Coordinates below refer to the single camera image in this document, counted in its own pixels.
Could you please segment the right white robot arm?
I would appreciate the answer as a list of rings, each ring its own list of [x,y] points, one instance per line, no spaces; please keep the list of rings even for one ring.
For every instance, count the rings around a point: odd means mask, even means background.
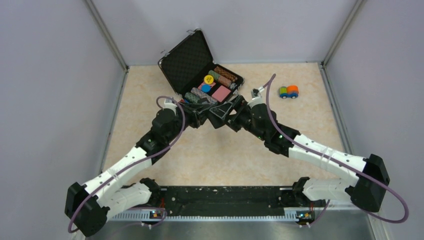
[[[260,99],[248,102],[238,95],[231,101],[213,104],[209,119],[215,128],[227,125],[234,131],[245,129],[263,141],[277,155],[303,160],[336,175],[335,186],[329,181],[304,177],[293,192],[299,206],[315,200],[349,200],[356,207],[377,213],[386,194],[390,177],[384,160],[351,155],[320,144],[298,130],[277,121],[277,115]]]

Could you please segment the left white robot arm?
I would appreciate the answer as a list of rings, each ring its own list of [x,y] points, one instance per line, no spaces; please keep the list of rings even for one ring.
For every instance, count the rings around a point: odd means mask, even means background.
[[[65,203],[65,214],[70,219],[68,231],[90,237],[122,212],[144,204],[156,206],[161,194],[153,180],[126,183],[162,158],[187,127],[202,125],[211,107],[212,104],[205,102],[176,102],[166,98],[150,130],[124,157],[95,178],[68,188]]]

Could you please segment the black remote control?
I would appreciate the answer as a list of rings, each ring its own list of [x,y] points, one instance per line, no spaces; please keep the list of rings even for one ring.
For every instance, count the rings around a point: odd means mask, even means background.
[[[207,113],[207,118],[212,124],[214,129],[219,129],[224,125],[223,120],[219,116],[214,114],[212,111],[209,111]]]

